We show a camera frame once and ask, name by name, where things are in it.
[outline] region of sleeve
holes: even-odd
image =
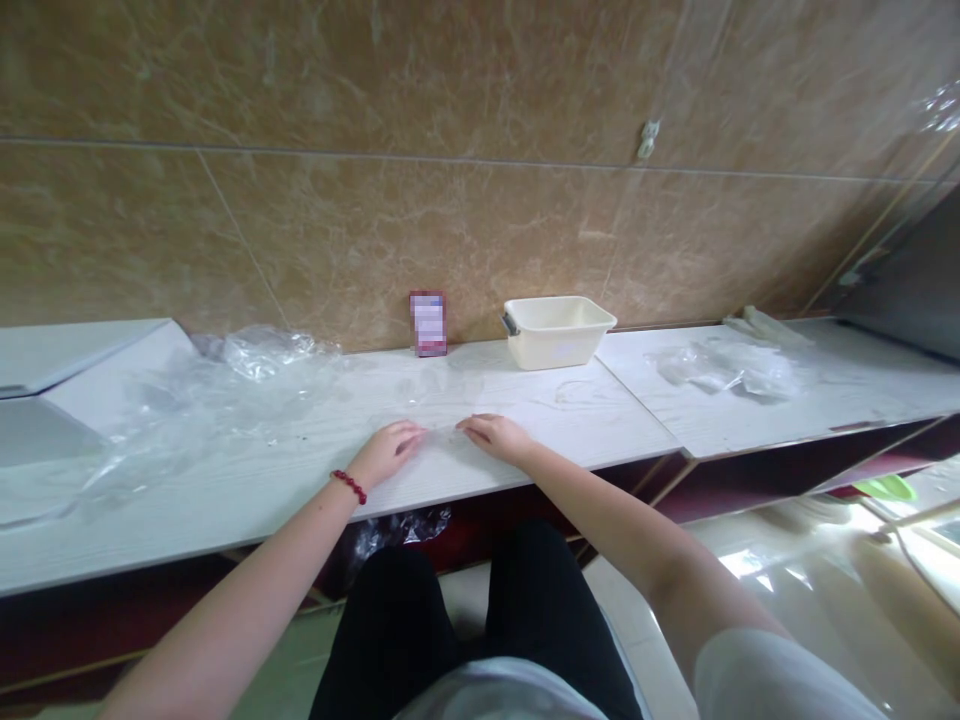
[[[694,667],[702,720],[886,720],[863,694],[816,655],[764,630],[725,630]]]

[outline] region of green object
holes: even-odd
[[[917,491],[899,475],[884,475],[881,478],[854,483],[853,486],[877,500],[913,502],[917,499]]]

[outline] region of tile floor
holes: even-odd
[[[869,539],[879,521],[855,506],[840,524],[809,501],[688,525],[795,637],[837,668],[890,717],[952,717],[960,697],[960,620],[932,595],[899,549]],[[649,606],[608,562],[585,572],[644,691],[654,720],[697,709]],[[486,613],[489,566],[441,578],[454,626]],[[306,718],[336,632],[337,613],[294,620],[233,715]],[[44,720],[87,720],[96,708],[49,709]]]

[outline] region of cardboard box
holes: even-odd
[[[132,383],[196,349],[169,318],[0,328],[0,466],[99,448]]]

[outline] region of person's left hand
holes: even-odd
[[[380,428],[347,466],[347,475],[367,492],[373,490],[416,455],[426,432],[410,420]]]

